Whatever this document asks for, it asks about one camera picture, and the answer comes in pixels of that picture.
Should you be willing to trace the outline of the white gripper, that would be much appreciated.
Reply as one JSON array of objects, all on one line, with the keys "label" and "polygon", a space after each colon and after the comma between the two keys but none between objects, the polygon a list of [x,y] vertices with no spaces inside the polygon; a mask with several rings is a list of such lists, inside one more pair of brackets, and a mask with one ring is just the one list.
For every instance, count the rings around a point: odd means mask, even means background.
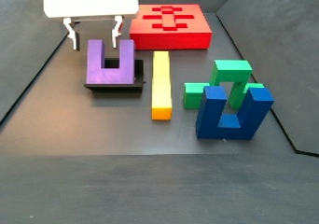
[{"label": "white gripper", "polygon": [[139,0],[44,0],[44,12],[50,18],[64,18],[68,30],[67,37],[72,40],[72,48],[80,49],[79,33],[74,30],[71,18],[115,16],[115,27],[111,31],[112,48],[118,47],[122,35],[123,16],[135,15],[139,11]]}]

